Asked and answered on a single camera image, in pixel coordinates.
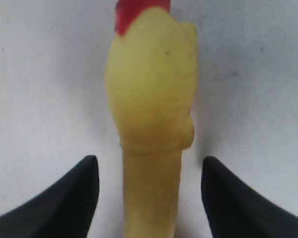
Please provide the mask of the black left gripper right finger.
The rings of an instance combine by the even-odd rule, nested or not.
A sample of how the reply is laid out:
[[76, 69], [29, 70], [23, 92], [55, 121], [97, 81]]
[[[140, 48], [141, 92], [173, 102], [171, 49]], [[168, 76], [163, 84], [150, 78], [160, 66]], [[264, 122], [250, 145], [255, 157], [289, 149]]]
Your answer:
[[203, 160], [201, 197], [214, 238], [298, 238], [298, 217], [253, 190], [218, 158]]

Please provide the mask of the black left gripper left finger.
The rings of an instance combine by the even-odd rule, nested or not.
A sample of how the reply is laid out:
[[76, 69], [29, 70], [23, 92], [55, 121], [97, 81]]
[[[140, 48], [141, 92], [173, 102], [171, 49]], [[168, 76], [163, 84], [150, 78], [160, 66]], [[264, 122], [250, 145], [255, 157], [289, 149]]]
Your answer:
[[85, 238], [98, 198], [98, 160], [88, 155], [46, 190], [1, 215], [0, 238]]

